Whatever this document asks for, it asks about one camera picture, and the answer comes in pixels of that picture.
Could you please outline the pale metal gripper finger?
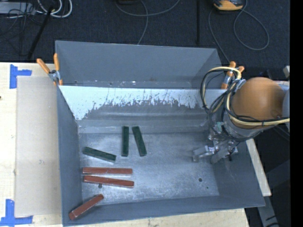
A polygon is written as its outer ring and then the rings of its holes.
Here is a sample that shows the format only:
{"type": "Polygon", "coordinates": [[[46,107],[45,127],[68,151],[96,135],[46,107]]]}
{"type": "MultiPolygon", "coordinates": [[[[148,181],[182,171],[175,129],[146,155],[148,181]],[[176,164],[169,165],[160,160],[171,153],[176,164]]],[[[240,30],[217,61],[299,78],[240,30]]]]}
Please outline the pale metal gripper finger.
{"type": "Polygon", "coordinates": [[[230,149],[221,148],[213,156],[211,156],[210,163],[211,164],[216,164],[220,160],[229,157],[230,154],[231,154],[231,150],[230,149]]]}
{"type": "Polygon", "coordinates": [[[211,156],[215,153],[214,146],[205,145],[204,147],[193,150],[193,161],[198,162],[201,158],[211,156]]]}

